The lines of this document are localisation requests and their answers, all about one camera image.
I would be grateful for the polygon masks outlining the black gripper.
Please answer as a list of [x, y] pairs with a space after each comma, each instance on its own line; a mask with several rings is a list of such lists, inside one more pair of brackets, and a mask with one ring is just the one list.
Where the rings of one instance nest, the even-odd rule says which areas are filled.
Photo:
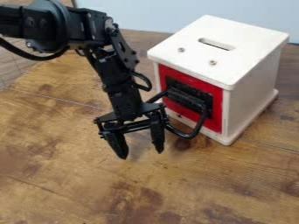
[[139, 130], [151, 130], [154, 147], [158, 153], [165, 151], [169, 118], [162, 102], [143, 101], [138, 105], [117, 105], [111, 113], [95, 118], [94, 123], [98, 125], [101, 137], [107, 140], [119, 158], [127, 159], [129, 155], [125, 134]]

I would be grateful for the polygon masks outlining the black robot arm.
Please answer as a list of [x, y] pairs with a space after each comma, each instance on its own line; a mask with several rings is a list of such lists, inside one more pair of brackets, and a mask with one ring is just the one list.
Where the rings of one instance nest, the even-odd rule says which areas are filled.
[[75, 51], [97, 70], [111, 101], [114, 111], [94, 123], [117, 155], [127, 158], [126, 134], [139, 130], [151, 130], [154, 147], [165, 150], [165, 105], [142, 99], [141, 92], [151, 91], [153, 83], [137, 72], [137, 51], [107, 13], [69, 7], [59, 0], [35, 0], [27, 6], [0, 4], [0, 46], [37, 61]]

